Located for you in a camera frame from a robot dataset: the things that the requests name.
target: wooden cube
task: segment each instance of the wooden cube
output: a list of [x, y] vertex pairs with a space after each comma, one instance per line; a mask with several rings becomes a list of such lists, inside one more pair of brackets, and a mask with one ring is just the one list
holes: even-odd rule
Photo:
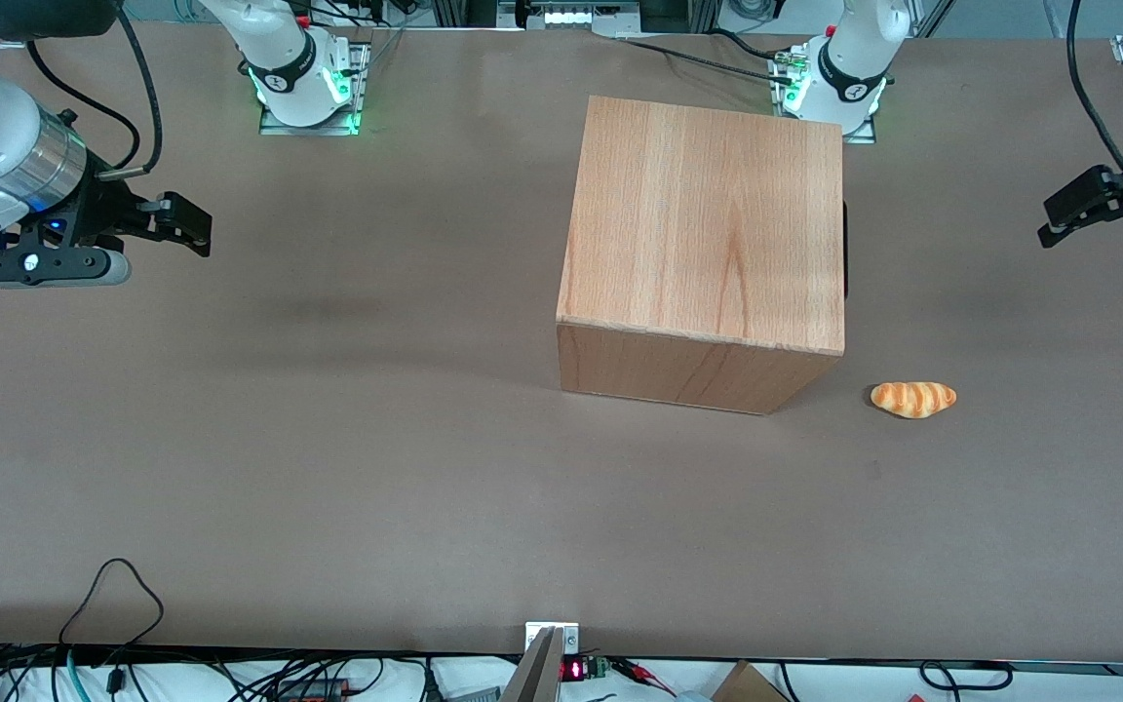
[[767, 413], [843, 354], [837, 125], [592, 98], [562, 388]]

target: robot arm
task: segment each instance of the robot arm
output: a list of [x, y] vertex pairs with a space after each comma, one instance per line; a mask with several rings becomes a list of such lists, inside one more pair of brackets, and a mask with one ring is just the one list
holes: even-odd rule
[[351, 101], [349, 40], [302, 28], [284, 0], [199, 0], [246, 58], [258, 99], [289, 126], [314, 126]]
[[834, 122], [846, 135], [859, 131], [877, 110], [886, 71], [911, 26], [905, 0], [846, 0], [832, 31], [770, 62], [776, 75], [793, 80], [775, 85], [775, 101], [785, 115]]
[[[101, 34], [106, 0], [0, 0], [0, 40]], [[0, 288], [119, 284], [128, 279], [120, 235], [174, 240], [210, 254], [210, 215], [167, 192], [134, 195], [71, 128], [0, 78]], [[19, 233], [6, 227], [19, 225]]]

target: table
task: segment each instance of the table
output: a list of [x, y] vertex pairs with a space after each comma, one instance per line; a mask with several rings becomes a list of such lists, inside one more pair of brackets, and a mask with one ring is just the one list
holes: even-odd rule
[[[410, 31], [360, 137], [258, 137], [218, 27], [141, 39], [166, 147], [134, 188], [204, 206], [213, 256], [130, 240], [121, 288], [0, 292], [0, 639], [53, 639], [126, 556], [155, 644], [513, 650], [565, 617], [608, 654], [1123, 662], [1123, 230], [1034, 236], [1105, 161], [1063, 44], [904, 45], [846, 151], [846, 358], [755, 418], [563, 394], [553, 314], [587, 95], [764, 111], [763, 85]], [[121, 35], [43, 49], [148, 124]], [[1079, 54], [1123, 144], [1123, 66]], [[72, 106], [21, 52], [0, 71]], [[861, 400], [887, 380], [959, 403], [891, 418]], [[119, 573], [74, 636], [150, 613]]]

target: cable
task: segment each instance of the cable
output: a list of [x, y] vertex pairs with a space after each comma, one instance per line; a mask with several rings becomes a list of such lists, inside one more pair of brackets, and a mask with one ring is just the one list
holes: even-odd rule
[[785, 662], [779, 662], [779, 671], [783, 671], [783, 687], [787, 689], [787, 696], [792, 699], [792, 702], [800, 702], [796, 693], [794, 693], [794, 687], [792, 687], [792, 676], [787, 674]]
[[155, 631], [155, 627], [157, 627], [159, 622], [164, 621], [164, 612], [165, 612], [164, 601], [159, 600], [158, 595], [155, 595], [155, 591], [150, 590], [150, 586], [146, 585], [146, 581], [141, 578], [141, 573], [137, 572], [137, 566], [133, 565], [133, 560], [128, 560], [127, 558], [120, 558], [120, 557], [108, 558], [107, 563], [102, 564], [102, 566], [99, 567], [98, 573], [94, 574], [93, 582], [90, 583], [90, 590], [89, 592], [85, 592], [85, 599], [81, 600], [79, 608], [76, 608], [75, 612], [72, 612], [72, 617], [67, 617], [67, 621], [63, 622], [63, 628], [60, 628], [58, 630], [60, 646], [69, 645], [67, 640], [65, 640], [65, 636], [67, 635], [67, 627], [71, 627], [72, 622], [75, 622], [76, 618], [81, 617], [82, 612], [85, 612], [85, 608], [88, 608], [90, 600], [93, 598], [93, 591], [98, 590], [98, 583], [102, 580], [102, 574], [107, 572], [107, 568], [110, 568], [111, 565], [115, 564], [122, 564], [125, 565], [125, 567], [129, 568], [129, 571], [133, 573], [133, 577], [137, 578], [137, 585], [141, 586], [144, 593], [149, 595], [150, 599], [155, 601], [155, 608], [158, 610], [158, 613], [155, 617], [155, 621], [150, 622], [150, 626], [144, 628], [141, 630], [141, 633], [138, 633], [137, 636], [134, 636], [133, 639], [129, 639], [128, 642], [121, 646], [121, 648], [126, 648], [133, 646], [134, 644], [137, 644], [138, 640], [141, 640], [144, 636], [150, 633], [152, 631]]
[[284, 0], [284, 2], [292, 4], [293, 8], [298, 8], [299, 10], [307, 10], [308, 12], [318, 12], [321, 15], [327, 15], [327, 17], [330, 18], [348, 19], [350, 22], [356, 24], [356, 26], [358, 26], [358, 22], [374, 22], [375, 26], [389, 26], [387, 22], [384, 21], [384, 19], [356, 17], [356, 15], [350, 15], [344, 10], [340, 10], [339, 8], [337, 8], [335, 3], [329, 3], [331, 10], [336, 10], [334, 12], [331, 10], [316, 8], [316, 6], [312, 6], [310, 3], [304, 3], [304, 1], [302, 0]]
[[1072, 80], [1074, 92], [1077, 92], [1077, 99], [1083, 103], [1083, 110], [1086, 110], [1086, 115], [1090, 117], [1090, 122], [1095, 124], [1095, 129], [1099, 133], [1099, 138], [1104, 142], [1104, 146], [1108, 154], [1112, 155], [1112, 159], [1115, 161], [1120, 168], [1120, 173], [1123, 174], [1123, 154], [1120, 154], [1120, 147], [1115, 145], [1115, 139], [1106, 129], [1104, 125], [1104, 117], [1099, 116], [1099, 112], [1095, 109], [1095, 103], [1090, 102], [1090, 97], [1086, 93], [1086, 88], [1083, 85], [1083, 78], [1077, 71], [1077, 15], [1083, 8], [1083, 0], [1074, 0], [1072, 9], [1068, 12], [1068, 30], [1065, 34], [1065, 49], [1068, 56], [1068, 76]]
[[743, 49], [743, 52], [752, 54], [757, 58], [765, 58], [767, 62], [772, 62], [776, 55], [789, 52], [789, 49], [792, 49], [789, 46], [787, 46], [787, 48], [775, 48], [774, 52], [761, 52], [761, 49], [754, 48], [752, 45], [746, 43], [746, 40], [743, 40], [741, 36], [732, 31], [727, 31], [725, 28], [721, 28], [720, 26], [715, 26], [714, 28], [712, 28], [712, 30], [709, 30], [705, 34], [725, 36], [727, 39], [733, 40], [734, 44], [739, 46], [739, 48]]
[[150, 702], [150, 699], [146, 698], [146, 691], [141, 690], [141, 683], [137, 681], [137, 671], [133, 668], [133, 662], [128, 663], [128, 668], [129, 668], [129, 678], [133, 678], [133, 687], [137, 689], [137, 696], [141, 698], [141, 702]]
[[86, 106], [93, 107], [94, 110], [98, 110], [99, 112], [102, 112], [108, 117], [111, 117], [112, 120], [116, 120], [120, 125], [124, 125], [124, 128], [129, 130], [129, 137], [133, 137], [133, 145], [129, 146], [129, 155], [121, 158], [120, 163], [112, 166], [112, 168], [119, 170], [128, 165], [129, 161], [131, 161], [134, 156], [137, 155], [138, 148], [141, 148], [141, 133], [137, 131], [137, 125], [133, 124], [133, 120], [130, 120], [128, 117], [112, 110], [112, 108], [103, 106], [103, 103], [98, 102], [98, 100], [90, 98], [89, 94], [84, 94], [80, 90], [72, 88], [72, 85], [67, 85], [66, 83], [64, 83], [62, 78], [55, 75], [55, 72], [49, 70], [49, 66], [46, 65], [46, 62], [44, 62], [44, 60], [40, 58], [40, 54], [37, 53], [37, 44], [34, 43], [34, 40], [29, 40], [26, 44], [26, 48], [28, 49], [28, 57], [33, 58], [33, 65], [37, 66], [37, 71], [39, 71], [40, 74], [45, 76], [45, 79], [48, 80], [51, 84], [54, 84], [55, 88], [71, 94], [72, 98], [75, 98], [81, 102], [84, 102]]
[[67, 649], [67, 677], [72, 681], [72, 689], [76, 690], [76, 696], [81, 698], [81, 702], [91, 702], [89, 692], [85, 692], [85, 685], [81, 684], [80, 676], [76, 675], [76, 659], [72, 657], [72, 649]]
[[[944, 678], [948, 678], [948, 682], [946, 684], [935, 683], [933, 680], [930, 678], [929, 675], [926, 675], [928, 669], [941, 672]], [[959, 693], [961, 693], [962, 691], [994, 692], [997, 690], [1003, 690], [1004, 687], [1007, 687], [1007, 685], [1011, 685], [1012, 668], [1004, 666], [1001, 669], [1003, 671], [1004, 678], [995, 684], [958, 684], [956, 683], [956, 678], [950, 674], [950, 671], [948, 671], [948, 667], [943, 666], [940, 662], [922, 662], [921, 666], [917, 667], [917, 675], [921, 676], [922, 683], [928, 684], [930, 685], [930, 687], [942, 692], [950, 692], [952, 693], [952, 698], [956, 702], [961, 702]]]
[[624, 678], [629, 678], [632, 683], [660, 690], [661, 692], [668, 693], [670, 698], [677, 698], [677, 694], [669, 689], [669, 685], [661, 683], [661, 680], [658, 676], [652, 675], [652, 671], [638, 665], [638, 663], [629, 662], [628, 658], [623, 658], [621, 656], [606, 656], [605, 659], [606, 662], [610, 662], [610, 667], [615, 672], [615, 674], [624, 676]]
[[24, 683], [24, 678], [28, 675], [28, 671], [31, 669], [33, 663], [36, 662], [37, 656], [40, 656], [40, 654], [33, 654], [33, 656], [28, 657], [28, 663], [24, 666], [24, 671], [19, 674], [18, 678], [8, 672], [8, 677], [11, 678], [11, 687], [8, 689], [8, 694], [3, 698], [3, 702], [11, 702], [11, 699], [17, 696], [19, 684]]
[[402, 34], [405, 31], [405, 27], [409, 26], [410, 22], [413, 22], [414, 19], [422, 17], [423, 15], [418, 15], [418, 17], [414, 18], [407, 18], [404, 21], [402, 21], [402, 24], [400, 24], [400, 26], [396, 26], [396, 31], [393, 33], [392, 36], [387, 37], [386, 43], [384, 43], [384, 45], [380, 47], [380, 52], [375, 52], [374, 55], [371, 56], [368, 62], [366, 62], [366, 72], [371, 72], [371, 66], [374, 66], [375, 62], [378, 62], [380, 57], [383, 56], [384, 52], [387, 52], [389, 46], [392, 46], [393, 43], [400, 43]]
[[729, 72], [732, 72], [732, 74], [739, 74], [739, 75], [746, 75], [746, 76], [749, 76], [749, 78], [755, 78], [755, 79], [760, 79], [760, 80], [767, 80], [767, 81], [770, 81], [770, 83], [782, 83], [784, 85], [792, 83], [792, 79], [788, 79], [786, 76], [776, 76], [776, 75], [770, 75], [770, 74], [761, 74], [761, 72], [749, 71], [748, 69], [740, 69], [740, 67], [736, 67], [736, 66], [727, 66], [725, 63], [710, 62], [709, 58], [701, 58], [699, 56], [691, 56], [690, 54], [684, 54], [682, 52], [675, 52], [675, 49], [673, 49], [673, 48], [665, 48], [664, 46], [655, 46], [655, 45], [651, 45], [651, 44], [643, 44], [643, 43], [640, 43], [640, 40], [630, 40], [630, 39], [614, 39], [614, 40], [620, 40], [620, 43], [630, 44], [632, 46], [639, 46], [639, 48], [649, 48], [649, 49], [651, 49], [651, 52], [658, 52], [658, 53], [665, 54], [667, 56], [674, 56], [674, 57], [677, 57], [677, 58], [683, 58], [684, 62], [700, 63], [700, 65], [709, 66], [709, 67], [712, 67], [712, 69], [718, 69], [718, 71], [729, 71]]
[[150, 158], [148, 158], [146, 164], [141, 166], [144, 173], [149, 173], [156, 165], [158, 165], [159, 156], [164, 154], [164, 117], [162, 117], [162, 113], [158, 110], [158, 93], [155, 92], [155, 80], [150, 78], [150, 65], [146, 62], [146, 54], [141, 49], [141, 43], [137, 40], [137, 31], [133, 30], [133, 22], [129, 22], [129, 17], [124, 13], [122, 8], [117, 9], [115, 16], [120, 20], [120, 26], [124, 27], [124, 34], [129, 37], [129, 46], [133, 48], [133, 57], [137, 58], [137, 67], [141, 71], [141, 83], [146, 85], [146, 99], [150, 102], [150, 119], [153, 120], [153, 125], [155, 125], [155, 145], [150, 149]]

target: silver cylinder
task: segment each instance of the silver cylinder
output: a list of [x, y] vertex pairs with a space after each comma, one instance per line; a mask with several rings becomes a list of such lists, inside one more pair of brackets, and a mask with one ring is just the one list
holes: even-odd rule
[[0, 177], [0, 190], [40, 212], [76, 190], [84, 173], [85, 143], [58, 117], [42, 110], [37, 142], [17, 167]]

